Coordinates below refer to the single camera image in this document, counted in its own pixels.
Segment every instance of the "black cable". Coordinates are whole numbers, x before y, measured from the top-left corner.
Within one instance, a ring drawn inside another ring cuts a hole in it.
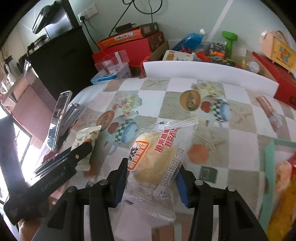
[[[153,13],[152,13],[152,7],[150,4],[150,0],[148,0],[148,4],[149,4],[150,10],[151,10],[151,23],[153,23]]]
[[[97,43],[94,41],[94,39],[92,38],[91,34],[89,33],[89,29],[87,28],[87,26],[86,26],[86,24],[85,24],[85,18],[84,18],[84,16],[81,16],[81,17],[80,17],[80,20],[83,22],[83,24],[84,24],[84,26],[85,26],[85,28],[86,28],[86,30],[87,30],[87,33],[89,34],[89,36],[90,36],[91,40],[93,41],[93,43],[97,46],[97,48],[98,48],[99,50],[101,50],[101,49],[99,48],[98,44],[97,44]]]
[[[157,12],[161,9],[161,7],[162,7],[162,5],[163,5],[163,0],[160,0],[160,6],[159,6],[159,8],[158,8],[156,11],[152,12],[152,7],[151,7],[151,5],[150,5],[150,1],[149,1],[149,6],[150,6],[150,10],[151,10],[151,12],[143,12],[143,11],[141,11],[140,9],[137,8],[137,6],[136,6],[136,4],[135,4],[135,0],[131,0],[129,3],[125,3],[124,0],[122,0],[122,2],[123,2],[124,5],[128,5],[128,7],[127,7],[126,10],[123,12],[123,14],[120,16],[120,18],[118,19],[118,21],[116,22],[116,24],[114,25],[114,27],[111,29],[111,32],[110,32],[110,34],[108,35],[108,37],[110,37],[110,35],[112,34],[113,30],[116,28],[117,24],[118,24],[119,21],[122,19],[122,17],[123,17],[124,14],[126,13],[126,11],[129,9],[129,7],[131,6],[131,4],[133,4],[134,7],[135,7],[140,13],[143,13],[143,14],[146,14],[146,15],[150,15],[150,14],[151,14],[151,20],[152,20],[152,22],[153,22],[153,16],[152,16],[152,14],[157,13]]]

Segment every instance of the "mint green box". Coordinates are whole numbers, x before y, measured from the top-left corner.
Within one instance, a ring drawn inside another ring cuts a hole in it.
[[[287,146],[296,148],[296,142],[291,142],[282,139],[274,139],[265,147],[265,193],[263,196],[262,210],[259,218],[259,222],[264,229],[267,230],[267,226],[273,210],[274,202],[274,185],[276,179],[276,164],[274,160],[275,146]]]

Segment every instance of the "plastic bottle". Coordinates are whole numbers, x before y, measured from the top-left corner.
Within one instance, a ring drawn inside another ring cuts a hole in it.
[[[206,35],[206,32],[201,29],[199,33],[192,33],[188,34],[185,38],[183,38],[179,43],[177,43],[172,50],[181,51],[182,46],[185,48],[186,51],[194,50],[200,45],[202,42],[202,38]]]

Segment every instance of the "tablecloth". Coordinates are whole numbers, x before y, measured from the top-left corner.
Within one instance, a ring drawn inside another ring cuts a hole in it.
[[[91,156],[91,170],[78,172],[68,185],[84,188],[106,178],[123,157],[128,157],[138,128],[193,115],[199,124],[183,160],[185,169],[212,187],[235,187],[258,217],[265,185],[264,148],[274,138],[296,141],[296,111],[265,96],[279,118],[280,127],[275,132],[271,125],[274,120],[267,117],[259,96],[238,86],[197,79],[112,80],[74,124],[62,147],[70,147],[80,129],[102,125]],[[196,154],[203,155],[201,150],[208,158],[196,160]],[[176,187],[172,189],[177,216],[173,224],[121,202],[110,209],[115,239],[187,240],[193,210],[185,208]],[[216,207],[214,213],[217,235]]]

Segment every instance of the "bag handle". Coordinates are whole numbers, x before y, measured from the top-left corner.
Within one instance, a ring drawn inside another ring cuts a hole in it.
[[[279,33],[279,34],[283,37],[283,39],[284,39],[284,41],[286,42],[286,44],[289,45],[289,44],[288,44],[288,41],[287,41],[287,39],[286,39],[286,37],[285,37],[285,35],[283,34],[283,32],[280,31],[280,30],[274,31],[274,34],[277,34],[277,33]]]

